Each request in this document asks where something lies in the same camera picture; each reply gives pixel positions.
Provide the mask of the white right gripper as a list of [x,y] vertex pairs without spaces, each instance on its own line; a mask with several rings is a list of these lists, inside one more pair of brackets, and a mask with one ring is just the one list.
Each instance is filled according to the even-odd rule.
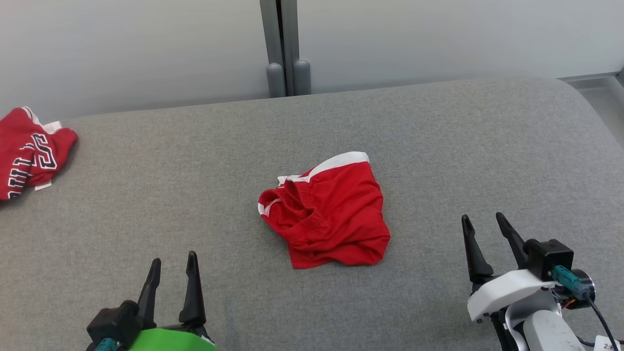
[[551,289],[553,281],[542,281],[525,269],[528,255],[524,253],[524,240],[513,228],[503,213],[496,213],[497,224],[503,237],[508,241],[518,270],[493,277],[493,268],[486,262],[475,238],[475,229],[467,214],[461,218],[462,233],[470,282],[475,291],[468,298],[467,309],[472,322],[482,319],[524,298],[546,288],[544,296],[554,299]]

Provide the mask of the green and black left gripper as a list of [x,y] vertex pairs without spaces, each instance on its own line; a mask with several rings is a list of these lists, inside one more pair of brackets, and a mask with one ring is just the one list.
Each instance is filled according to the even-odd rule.
[[154,322],[156,290],[160,284],[161,260],[154,258],[138,299],[138,320],[142,331],[130,351],[215,351],[204,324],[206,313],[196,252],[189,251],[186,266],[188,277],[183,308],[178,316],[181,324],[156,327]]

